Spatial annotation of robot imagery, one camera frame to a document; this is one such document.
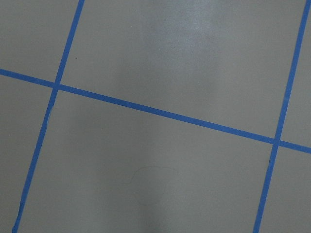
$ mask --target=blue line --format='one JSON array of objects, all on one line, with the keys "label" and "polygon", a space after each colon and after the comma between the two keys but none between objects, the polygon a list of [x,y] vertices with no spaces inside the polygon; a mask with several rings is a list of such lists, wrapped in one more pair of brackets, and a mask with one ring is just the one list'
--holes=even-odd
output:
[{"label": "blue line", "polygon": [[275,139],[274,139],[274,143],[272,145],[272,150],[271,150],[271,154],[270,154],[270,162],[268,165],[266,177],[265,177],[263,188],[262,188],[262,193],[261,193],[261,197],[260,197],[260,202],[259,202],[259,206],[258,206],[258,211],[257,211],[257,216],[256,216],[255,224],[254,224],[253,233],[259,232],[264,207],[265,207],[265,204],[267,201],[267,195],[268,195],[268,191],[269,191],[269,186],[270,186],[270,182],[271,182],[273,168],[274,168],[275,161],[276,161],[276,154],[277,154],[278,146],[280,144],[280,139],[281,139],[283,126],[284,126],[284,122],[285,122],[285,116],[286,116],[286,112],[287,112],[287,108],[288,108],[288,104],[289,104],[289,100],[290,100],[290,96],[291,96],[291,91],[292,91],[293,84],[294,84],[294,78],[295,78],[295,73],[296,73],[296,69],[297,69],[297,64],[298,64],[303,34],[304,34],[305,27],[307,24],[310,4],[311,4],[311,0],[306,0],[305,8],[304,8],[304,11],[302,14],[300,27],[299,27],[299,31],[298,31],[296,46],[295,46],[292,65],[291,65],[291,70],[289,73],[289,77],[288,77],[288,81],[287,81],[287,85],[286,85],[286,89],[285,89],[283,104],[282,104],[280,116],[279,116],[278,123],[277,123]]},{"label": "blue line", "polygon": [[38,79],[38,78],[31,77],[31,76],[24,75],[24,74],[15,73],[15,72],[5,70],[5,69],[0,69],[0,75],[8,76],[8,77],[11,77],[14,79],[27,81],[30,83],[35,83],[35,84],[42,85],[42,86],[54,87],[53,82],[50,82],[50,81],[47,81],[44,79]]},{"label": "blue line", "polygon": [[121,100],[121,99],[117,99],[117,98],[113,98],[113,97],[109,97],[109,96],[104,96],[104,95],[93,93],[93,92],[89,92],[89,91],[84,91],[84,90],[81,90],[81,89],[78,89],[78,88],[74,88],[74,87],[70,87],[70,86],[66,86],[66,85],[62,85],[62,84],[59,86],[59,90],[70,92],[70,93],[77,94],[77,95],[80,95],[80,96],[89,97],[89,98],[96,99],[96,100],[105,101],[105,102],[112,103],[112,104],[117,104],[117,105],[120,105],[120,106],[132,108],[132,109],[136,109],[136,110],[140,110],[140,111],[143,111],[143,112],[147,112],[147,113],[151,113],[151,114],[155,114],[155,115],[159,115],[159,116],[163,116],[163,117],[167,117],[167,118],[183,121],[183,122],[186,122],[186,123],[203,126],[203,127],[209,128],[209,129],[214,129],[214,130],[218,130],[218,131],[222,131],[222,132],[226,132],[226,133],[230,133],[230,134],[234,134],[234,135],[238,135],[238,136],[254,139],[254,140],[257,140],[257,141],[261,141],[261,142],[266,142],[266,143],[272,144],[273,141],[274,141],[273,138],[269,138],[269,137],[262,136],[262,135],[259,135],[259,134],[250,133],[250,132],[246,132],[246,131],[243,131],[243,130],[238,130],[238,129],[230,128],[230,127],[227,127],[227,126],[211,123],[211,122],[208,122],[208,121],[199,120],[199,119],[195,119],[195,118],[192,118],[192,117],[179,115],[179,114],[176,114],[176,113],[171,113],[171,112],[163,111],[163,110],[160,110],[160,109],[148,107],[148,106],[137,104],[137,103],[133,103],[133,102],[128,102],[128,101],[125,101],[125,100]]},{"label": "blue line", "polygon": [[27,196],[28,196],[28,193],[29,193],[29,188],[30,188],[30,185],[31,185],[31,181],[32,181],[33,176],[34,176],[35,167],[36,167],[36,164],[37,164],[37,161],[38,161],[38,158],[39,158],[40,150],[42,148],[44,136],[45,136],[45,133],[47,131],[49,117],[50,117],[50,114],[52,112],[52,108],[53,108],[53,106],[55,104],[55,101],[56,101],[56,96],[57,96],[57,92],[58,92],[58,86],[60,85],[60,82],[61,82],[61,79],[62,79],[62,75],[64,73],[64,69],[65,69],[67,58],[68,58],[69,50],[70,50],[70,47],[71,47],[71,44],[72,44],[72,40],[73,40],[75,31],[77,29],[77,25],[78,25],[79,17],[81,15],[83,4],[84,4],[84,0],[79,0],[78,6],[77,6],[77,9],[76,9],[73,21],[72,21],[72,25],[71,25],[71,28],[70,28],[70,32],[69,32],[69,35],[68,35],[68,38],[67,38],[67,42],[66,42],[66,45],[65,45],[65,49],[64,49],[64,52],[63,52],[63,55],[62,55],[62,60],[60,62],[59,69],[58,69],[58,72],[57,72],[57,75],[56,75],[55,86],[53,87],[53,90],[52,90],[52,93],[51,93],[51,97],[50,97],[50,100],[49,100],[49,104],[48,104],[47,110],[46,110],[45,115],[44,115],[44,119],[43,119],[43,122],[42,122],[42,126],[41,126],[41,130],[40,130],[39,137],[38,137],[38,140],[37,140],[37,144],[35,146],[35,151],[34,151],[34,154],[33,154],[33,158],[31,160],[31,163],[30,163],[30,166],[29,166],[27,178],[26,178],[26,181],[25,181],[25,185],[24,185],[24,188],[23,188],[22,195],[21,195],[18,215],[17,215],[16,221],[15,221],[14,227],[12,228],[12,233],[17,233],[17,231],[18,231],[20,220],[21,220],[21,217],[22,217],[22,214],[23,214],[23,211],[24,211],[24,207],[25,207],[25,203],[26,203],[26,200],[27,200]]},{"label": "blue line", "polygon": [[298,144],[295,144],[295,143],[280,141],[279,146],[311,154],[311,148],[305,147],[305,146],[301,146],[301,145],[298,145]]}]

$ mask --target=blue grid line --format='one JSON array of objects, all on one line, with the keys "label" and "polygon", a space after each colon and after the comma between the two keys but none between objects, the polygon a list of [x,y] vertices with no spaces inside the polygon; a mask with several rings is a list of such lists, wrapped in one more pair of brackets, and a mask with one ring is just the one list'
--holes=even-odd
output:
[{"label": "blue grid line", "polygon": [[[52,108],[53,108],[53,106],[55,104],[55,101],[56,101],[56,96],[57,96],[57,92],[58,92],[58,86],[60,85],[60,82],[61,82],[61,79],[62,79],[62,76],[63,76],[63,73],[64,73],[66,61],[67,61],[67,58],[68,58],[68,54],[69,54],[69,51],[70,51],[70,48],[71,48],[71,44],[72,44],[72,41],[73,41],[73,37],[74,37],[75,31],[77,29],[77,25],[78,25],[79,17],[81,15],[83,4],[84,4],[84,0],[79,0],[78,5],[77,5],[77,9],[76,9],[76,12],[75,12],[72,24],[71,24],[69,35],[68,35],[68,38],[67,38],[67,41],[66,41],[66,45],[65,45],[65,48],[64,48],[62,59],[61,59],[61,62],[60,62],[59,68],[58,68],[58,72],[57,72],[57,75],[56,75],[55,83],[53,85],[53,89],[52,89],[52,92],[51,92],[51,97],[50,97],[50,100],[49,100],[49,104],[48,104],[47,110],[46,110],[45,115],[44,115],[44,119],[43,119],[42,126],[41,126],[41,129],[40,129],[39,137],[38,137],[38,140],[37,140],[37,143],[36,143],[36,146],[35,146],[35,151],[34,151],[34,154],[33,154],[33,157],[32,157],[31,163],[30,163],[30,166],[29,166],[29,170],[28,170],[28,173],[27,173],[25,185],[24,185],[24,188],[23,188],[23,191],[22,191],[22,195],[21,195],[18,215],[17,215],[16,221],[15,221],[15,224],[14,224],[14,226],[12,228],[12,233],[17,233],[17,231],[18,231],[20,220],[21,220],[21,217],[22,217],[22,214],[23,214],[23,211],[24,211],[24,207],[25,207],[25,203],[26,203],[26,200],[27,200],[27,196],[28,196],[28,193],[29,193],[30,184],[31,184],[31,181],[32,181],[33,176],[34,176],[35,167],[36,167],[36,164],[37,164],[37,161],[38,161],[38,158],[39,158],[40,150],[42,148],[44,136],[45,136],[45,133],[47,131],[49,117],[50,117],[50,114],[52,112]],[[28,77],[28,79],[31,79],[33,81],[38,81],[39,80],[39,79],[34,79],[33,77],[29,77],[29,76],[27,76],[27,77]]]},{"label": "blue grid line", "polygon": [[[34,78],[34,77],[30,77],[30,76],[27,76],[27,75],[15,73],[15,72],[4,70],[4,69],[0,69],[0,74],[4,75],[4,76],[11,77],[11,78],[27,81],[27,82],[30,82],[30,83],[39,84],[39,85],[42,85],[42,86],[47,86],[47,87],[53,87],[54,86],[53,82],[46,81],[46,80],[43,80],[43,79]],[[71,86],[67,86],[67,85],[63,85],[63,84],[59,85],[57,88],[59,90],[62,90],[62,91],[65,91],[65,92],[69,92],[69,93],[72,93],[72,94],[76,94],[76,95],[88,97],[88,98],[91,98],[91,99],[100,100],[100,101],[104,101],[104,102],[108,102],[108,103],[112,103],[112,104],[116,104],[116,105],[120,105],[120,106],[124,106],[124,107],[128,107],[128,108],[136,109],[136,110],[139,110],[139,111],[143,111],[143,112],[147,112],[147,113],[151,113],[151,114],[155,114],[155,115],[159,115],[159,116],[163,116],[163,117],[167,117],[167,118],[183,121],[183,122],[186,122],[186,123],[189,123],[189,124],[199,125],[199,126],[202,126],[202,127],[206,127],[208,129],[222,131],[222,132],[226,132],[226,133],[230,133],[230,134],[233,134],[233,135],[238,135],[238,136],[250,138],[250,139],[253,139],[253,140],[257,140],[257,141],[261,141],[261,142],[265,142],[265,143],[269,143],[269,144],[273,144],[273,142],[274,142],[273,138],[266,137],[266,136],[263,136],[263,135],[260,135],[260,134],[251,133],[251,132],[247,132],[247,131],[231,128],[231,127],[228,127],[228,126],[224,126],[224,125],[220,125],[220,124],[216,124],[216,123],[212,123],[212,122],[208,122],[208,121],[192,118],[192,117],[189,117],[189,116],[184,116],[184,115],[180,115],[180,114],[175,114],[175,113],[167,112],[167,111],[164,111],[164,110],[160,110],[160,109],[148,107],[148,106],[145,106],[145,105],[141,105],[141,104],[137,104],[137,103],[133,103],[133,102],[117,99],[117,98],[114,98],[114,97],[109,97],[109,96],[101,95],[101,94],[98,94],[98,93],[82,90],[82,89],[79,89],[79,88],[75,88],[75,87],[71,87]],[[311,148],[306,147],[306,146],[302,146],[302,145],[299,145],[299,144],[285,142],[285,141],[280,141],[279,146],[311,154]]]},{"label": "blue grid line", "polygon": [[266,177],[264,180],[262,193],[261,193],[261,197],[260,197],[260,201],[259,201],[259,206],[258,206],[258,211],[257,211],[257,216],[256,216],[255,224],[254,224],[253,233],[259,232],[264,207],[265,207],[265,204],[267,201],[267,196],[268,196],[268,192],[269,192],[269,186],[271,183],[273,168],[274,168],[274,165],[276,162],[277,150],[278,150],[278,147],[280,144],[283,126],[284,126],[285,117],[286,117],[286,112],[287,112],[287,108],[288,108],[288,104],[290,101],[291,92],[292,92],[292,88],[293,88],[293,84],[294,84],[294,79],[295,79],[296,69],[297,69],[297,65],[298,65],[299,54],[300,54],[301,45],[302,45],[302,39],[303,39],[303,35],[305,32],[306,24],[307,24],[310,4],[311,4],[311,0],[306,0],[305,8],[304,8],[304,11],[303,11],[303,14],[301,17],[301,22],[300,22],[300,26],[299,26],[298,35],[297,35],[297,41],[296,41],[295,50],[294,50],[294,54],[293,54],[291,69],[290,69],[288,81],[286,84],[283,104],[282,104],[280,116],[279,116],[277,127],[276,127],[276,134],[275,134],[274,143],[272,145],[272,150],[271,150],[271,154],[270,154],[270,161],[269,161],[269,165],[268,165],[268,169],[266,172]]}]

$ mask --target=gray surface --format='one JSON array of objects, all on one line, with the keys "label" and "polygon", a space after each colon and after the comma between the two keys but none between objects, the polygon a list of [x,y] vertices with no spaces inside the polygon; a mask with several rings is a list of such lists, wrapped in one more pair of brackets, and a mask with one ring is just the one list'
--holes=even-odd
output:
[{"label": "gray surface", "polygon": [[274,137],[304,0],[88,0],[62,83]]},{"label": "gray surface", "polygon": [[55,80],[77,0],[1,0],[0,68]]},{"label": "gray surface", "polygon": [[11,232],[49,88],[0,75],[0,232]]},{"label": "gray surface", "polygon": [[309,233],[311,155],[280,148],[260,233]]},{"label": "gray surface", "polygon": [[301,47],[282,140],[311,147],[311,16]]},{"label": "gray surface", "polygon": [[270,150],[60,92],[19,232],[249,233]]}]

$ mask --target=gray floor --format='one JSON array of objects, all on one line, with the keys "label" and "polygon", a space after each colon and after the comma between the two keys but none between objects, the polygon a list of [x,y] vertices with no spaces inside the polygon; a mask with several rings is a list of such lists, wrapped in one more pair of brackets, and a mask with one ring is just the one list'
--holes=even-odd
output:
[{"label": "gray floor", "polygon": [[[54,82],[78,1],[0,8],[0,69]],[[303,0],[86,0],[62,84],[274,138]],[[311,18],[282,140],[311,147]],[[11,232],[52,89],[0,75]],[[19,233],[251,233],[272,144],[59,91]],[[261,233],[308,233],[311,154],[279,148]]]}]

